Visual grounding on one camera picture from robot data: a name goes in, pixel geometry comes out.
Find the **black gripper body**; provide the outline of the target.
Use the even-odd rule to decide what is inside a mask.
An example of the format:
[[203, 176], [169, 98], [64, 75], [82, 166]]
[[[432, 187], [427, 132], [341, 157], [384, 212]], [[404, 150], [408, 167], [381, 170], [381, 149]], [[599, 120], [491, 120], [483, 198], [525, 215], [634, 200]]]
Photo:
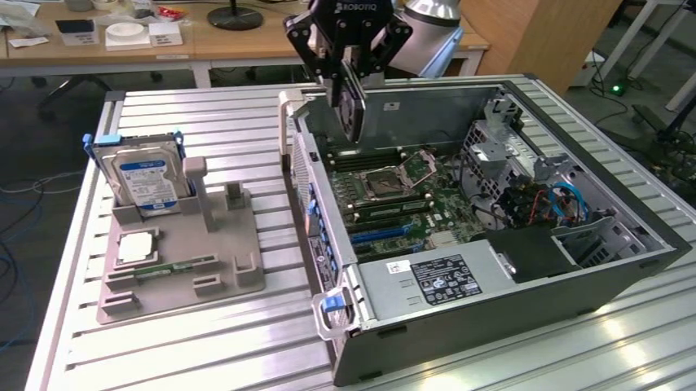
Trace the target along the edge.
[[334, 24], [340, 19], [372, 20], [377, 24], [388, 24], [393, 17], [392, 1], [312, 1], [309, 15], [317, 24]]

